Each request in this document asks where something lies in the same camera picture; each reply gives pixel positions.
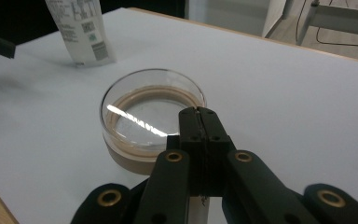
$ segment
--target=petri dish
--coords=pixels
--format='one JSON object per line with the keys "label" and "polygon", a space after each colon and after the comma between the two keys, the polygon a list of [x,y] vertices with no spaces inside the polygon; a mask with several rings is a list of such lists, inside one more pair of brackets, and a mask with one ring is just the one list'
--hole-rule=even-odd
{"label": "petri dish", "polygon": [[179,132],[178,113],[206,106],[199,86],[167,69],[145,69],[115,82],[103,96],[100,119],[112,158],[125,169],[150,175],[167,136]]}

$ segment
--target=white tabletop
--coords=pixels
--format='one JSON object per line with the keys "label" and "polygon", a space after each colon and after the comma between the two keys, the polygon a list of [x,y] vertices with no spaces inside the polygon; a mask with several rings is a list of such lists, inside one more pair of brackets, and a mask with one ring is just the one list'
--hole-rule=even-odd
{"label": "white tabletop", "polygon": [[145,179],[113,162],[98,115],[107,88],[145,68],[197,82],[237,148],[288,188],[358,200],[358,62],[128,9],[103,19],[116,63],[75,68],[59,33],[0,57],[0,196],[20,223],[69,223],[98,186]]}

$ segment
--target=floor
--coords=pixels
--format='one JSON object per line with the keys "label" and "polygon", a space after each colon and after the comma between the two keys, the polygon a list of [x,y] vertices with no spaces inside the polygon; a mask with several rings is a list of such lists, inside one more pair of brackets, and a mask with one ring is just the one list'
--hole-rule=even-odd
{"label": "floor", "polygon": [[[329,5],[330,1],[331,0],[320,0],[321,4],[323,5]],[[298,32],[301,30],[302,23],[306,18],[311,2],[312,2],[311,0],[308,0],[306,5],[304,6],[304,10],[299,21]],[[294,0],[293,6],[289,12],[289,17],[286,20],[282,20],[279,23],[277,28],[273,31],[273,33],[269,37],[270,39],[274,39],[290,44],[296,43],[296,24],[303,3],[304,3],[303,0]],[[348,7],[350,8],[358,9],[358,0],[332,1],[332,6],[336,6],[336,7],[346,7],[347,4]],[[309,28],[304,38],[304,42],[302,44],[303,47],[318,49],[318,50],[358,59],[358,47],[334,46],[334,45],[325,45],[325,44],[318,43],[316,40],[317,30],[318,28],[316,27]],[[325,30],[325,29],[320,30],[319,40],[322,42],[346,43],[346,44],[358,45],[358,35],[343,33],[339,31]]]}

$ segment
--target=metal stand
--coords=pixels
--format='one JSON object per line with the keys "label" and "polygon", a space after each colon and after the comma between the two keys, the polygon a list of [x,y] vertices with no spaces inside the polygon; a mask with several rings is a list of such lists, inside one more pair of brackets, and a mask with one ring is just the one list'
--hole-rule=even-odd
{"label": "metal stand", "polygon": [[297,40],[298,45],[302,44],[310,26],[358,34],[358,9],[322,6],[314,0]]}
{"label": "metal stand", "polygon": [[179,113],[180,135],[169,136],[148,180],[132,190],[95,189],[72,224],[187,223],[190,196],[222,197],[228,223],[358,223],[358,202],[332,186],[288,189],[254,153],[237,150],[210,109]]}
{"label": "metal stand", "polygon": [[286,0],[286,3],[284,4],[283,13],[282,13],[282,19],[286,20],[289,17],[290,9],[293,6],[293,3],[295,0]]}

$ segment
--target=screw hole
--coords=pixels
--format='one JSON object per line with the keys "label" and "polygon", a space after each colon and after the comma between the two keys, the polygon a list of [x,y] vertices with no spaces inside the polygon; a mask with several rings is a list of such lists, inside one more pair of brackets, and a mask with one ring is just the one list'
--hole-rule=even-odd
{"label": "screw hole", "polygon": [[300,219],[293,214],[284,215],[284,220],[289,224],[300,224],[301,223]]}
{"label": "screw hole", "polygon": [[235,154],[235,158],[238,161],[251,161],[252,160],[252,156],[249,155],[249,153],[247,153],[247,152],[237,152]]}
{"label": "screw hole", "polygon": [[157,213],[152,216],[151,221],[153,224],[163,224],[167,221],[167,217],[164,214]]}
{"label": "screw hole", "polygon": [[317,192],[319,199],[333,207],[345,206],[345,200],[335,192],[327,189],[321,189]]}
{"label": "screw hole", "polygon": [[121,200],[121,193],[116,189],[108,189],[102,192],[97,199],[100,206],[109,207],[115,205]]}
{"label": "screw hole", "polygon": [[177,152],[170,152],[165,156],[165,158],[167,159],[167,161],[181,161],[183,156],[182,154]]}

